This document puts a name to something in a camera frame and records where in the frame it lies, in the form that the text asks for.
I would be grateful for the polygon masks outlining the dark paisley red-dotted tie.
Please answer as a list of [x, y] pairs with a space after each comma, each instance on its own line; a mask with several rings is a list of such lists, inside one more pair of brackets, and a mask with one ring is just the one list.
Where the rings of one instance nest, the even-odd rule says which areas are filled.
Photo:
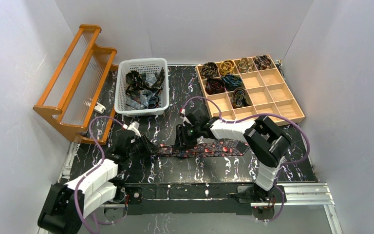
[[217, 140], [210, 143], [199, 143], [192, 148], [181, 150], [161, 144], [160, 150], [155, 155], [177, 158], [243, 156], [249, 149], [249, 145], [242, 141]]

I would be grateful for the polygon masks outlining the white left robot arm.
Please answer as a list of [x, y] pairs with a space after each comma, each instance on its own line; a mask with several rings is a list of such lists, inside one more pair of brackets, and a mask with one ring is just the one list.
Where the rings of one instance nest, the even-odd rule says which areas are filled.
[[149, 157], [159, 150], [144, 134], [124, 130], [98, 164], [74, 180], [50, 187], [38, 226], [53, 234], [76, 234], [85, 218], [93, 216], [105, 202], [115, 200], [126, 208], [132, 198], [139, 201], [142, 193], [126, 189], [117, 177], [119, 165], [133, 157]]

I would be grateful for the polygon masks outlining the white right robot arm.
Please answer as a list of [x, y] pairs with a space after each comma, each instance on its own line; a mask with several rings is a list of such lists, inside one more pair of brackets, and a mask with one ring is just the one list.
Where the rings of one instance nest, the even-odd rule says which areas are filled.
[[176, 127], [174, 150], [190, 150], [200, 137], [231, 139], [246, 143], [259, 161], [253, 195], [258, 201], [266, 201], [273, 195], [274, 185], [281, 164], [290, 148], [290, 138], [271, 119], [272, 114], [258, 116], [253, 121], [208, 118], [189, 113]]

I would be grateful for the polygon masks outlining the pile of ties in basket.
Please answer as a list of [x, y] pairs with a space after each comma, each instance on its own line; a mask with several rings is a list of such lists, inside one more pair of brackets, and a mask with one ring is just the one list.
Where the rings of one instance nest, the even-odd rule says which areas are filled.
[[163, 90], [165, 70], [154, 74], [139, 73], [135, 70], [126, 74], [126, 109], [145, 110], [159, 106], [159, 96]]

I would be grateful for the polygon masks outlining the rolled maroon tie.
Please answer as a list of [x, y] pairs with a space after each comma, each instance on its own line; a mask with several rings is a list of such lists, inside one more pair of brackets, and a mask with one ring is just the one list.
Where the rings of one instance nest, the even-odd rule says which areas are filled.
[[215, 95], [225, 92], [225, 82], [218, 78], [209, 78], [206, 81], [205, 91], [208, 95]]

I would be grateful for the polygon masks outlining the white plug on table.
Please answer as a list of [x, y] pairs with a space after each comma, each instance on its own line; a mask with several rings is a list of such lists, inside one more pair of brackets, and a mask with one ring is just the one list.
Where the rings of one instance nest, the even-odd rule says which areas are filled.
[[102, 105], [101, 103], [97, 102], [96, 105], [94, 106], [94, 111], [103, 114], [106, 111], [106, 107]]

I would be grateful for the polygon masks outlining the rolled grey striped tie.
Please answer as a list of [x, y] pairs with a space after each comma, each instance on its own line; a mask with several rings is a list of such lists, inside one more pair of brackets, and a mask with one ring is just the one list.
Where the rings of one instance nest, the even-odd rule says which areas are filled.
[[246, 92], [243, 88], [236, 88], [231, 96], [231, 103], [233, 108], [242, 108], [249, 106], [246, 100]]

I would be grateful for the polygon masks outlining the light wooden compartment tray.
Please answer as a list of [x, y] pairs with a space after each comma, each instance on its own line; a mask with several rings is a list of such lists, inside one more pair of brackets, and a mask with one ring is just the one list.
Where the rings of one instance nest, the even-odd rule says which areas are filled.
[[[205, 91], [207, 79], [201, 78], [200, 72], [203, 64], [196, 66], [196, 72], [199, 84], [205, 97], [208, 113], [211, 117], [221, 116], [226, 120], [240, 120], [255, 114], [274, 114], [285, 117], [295, 123], [305, 119], [305, 114], [300, 108], [294, 95], [285, 82], [281, 71], [281, 61], [273, 61], [270, 57], [271, 69], [258, 70], [255, 63], [253, 71], [248, 73], [239, 73], [237, 64], [240, 59], [232, 59], [236, 65], [236, 74], [243, 81], [241, 88], [245, 89], [246, 100], [249, 104], [247, 107], [233, 108], [231, 96], [233, 91], [227, 91], [215, 95], [208, 95]], [[218, 66], [223, 61], [214, 62]]]

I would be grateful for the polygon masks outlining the rolled blue patterned tie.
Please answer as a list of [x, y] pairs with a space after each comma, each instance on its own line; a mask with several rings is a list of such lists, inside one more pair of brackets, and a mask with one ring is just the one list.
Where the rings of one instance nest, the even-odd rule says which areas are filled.
[[221, 76], [221, 80], [225, 84], [225, 89], [227, 91], [234, 91], [237, 88], [241, 88], [243, 81], [238, 75], [226, 74]]

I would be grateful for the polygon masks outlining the rolled black gold tie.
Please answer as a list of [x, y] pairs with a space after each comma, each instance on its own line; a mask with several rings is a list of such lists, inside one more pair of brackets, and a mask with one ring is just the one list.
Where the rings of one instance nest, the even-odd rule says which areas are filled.
[[214, 62], [207, 62], [203, 64], [200, 75], [203, 79], [218, 77], [219, 73], [217, 64]]

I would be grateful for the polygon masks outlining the white plastic basket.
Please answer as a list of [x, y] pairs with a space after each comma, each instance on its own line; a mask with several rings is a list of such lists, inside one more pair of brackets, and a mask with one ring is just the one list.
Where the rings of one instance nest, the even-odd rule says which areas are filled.
[[118, 65], [114, 110], [127, 117], [162, 115], [169, 107], [164, 58], [125, 60]]

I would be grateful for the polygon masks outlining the rolled yellow tie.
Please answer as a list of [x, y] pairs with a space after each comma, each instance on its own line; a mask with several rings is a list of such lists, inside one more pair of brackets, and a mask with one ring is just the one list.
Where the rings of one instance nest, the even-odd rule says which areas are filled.
[[221, 62], [219, 65], [219, 73], [221, 76], [236, 74], [237, 72], [235, 62], [230, 59]]

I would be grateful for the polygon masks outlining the orange wooden rack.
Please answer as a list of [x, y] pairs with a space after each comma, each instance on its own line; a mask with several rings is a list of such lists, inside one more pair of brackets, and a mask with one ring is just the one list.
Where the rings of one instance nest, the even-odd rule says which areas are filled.
[[37, 104], [33, 107], [44, 120], [70, 142], [93, 144], [85, 134], [117, 50], [96, 44], [101, 27], [82, 24], [55, 69]]

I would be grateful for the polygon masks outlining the rolled dark striped tie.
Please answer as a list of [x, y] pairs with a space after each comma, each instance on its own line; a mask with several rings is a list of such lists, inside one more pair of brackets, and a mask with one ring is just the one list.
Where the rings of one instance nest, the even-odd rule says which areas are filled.
[[258, 70], [271, 69], [271, 59], [268, 55], [256, 56], [254, 63]]

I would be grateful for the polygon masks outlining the aluminium frame rail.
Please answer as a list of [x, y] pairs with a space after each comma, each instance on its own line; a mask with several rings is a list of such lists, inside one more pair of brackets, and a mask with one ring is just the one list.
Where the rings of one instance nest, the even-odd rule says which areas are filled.
[[[237, 198], [240, 203], [249, 203], [254, 207], [252, 215], [243, 215], [260, 221], [270, 221], [284, 206], [320, 206], [327, 216], [330, 230], [333, 234], [341, 234], [342, 228], [335, 211], [335, 203], [327, 183], [318, 182], [286, 182], [279, 183], [273, 190], [273, 195], [266, 201], [258, 201], [253, 195], [253, 184], [240, 183], [236, 193], [228, 198]], [[100, 208], [112, 210], [125, 208], [123, 203], [105, 202]]]

